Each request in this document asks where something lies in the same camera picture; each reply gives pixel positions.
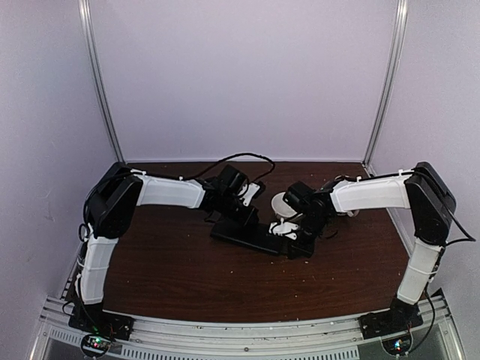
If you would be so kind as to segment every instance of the light purple wall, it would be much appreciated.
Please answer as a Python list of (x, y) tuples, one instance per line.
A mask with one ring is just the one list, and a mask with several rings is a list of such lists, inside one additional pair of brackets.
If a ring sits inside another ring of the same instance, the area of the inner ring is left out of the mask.
[[(457, 217), (480, 238), (480, 4), (409, 3), (397, 79), (373, 168), (387, 173), (430, 161), (457, 197)], [(413, 237), (407, 211), (400, 223)], [(459, 236), (457, 230), (452, 237)], [(480, 244), (452, 245), (442, 286), (468, 359), (478, 359)]]
[(103, 0), (91, 13), (125, 157), (362, 159), (396, 1)]
[(0, 359), (25, 359), (78, 248), (84, 196), (114, 161), (76, 1), (0, 2)]

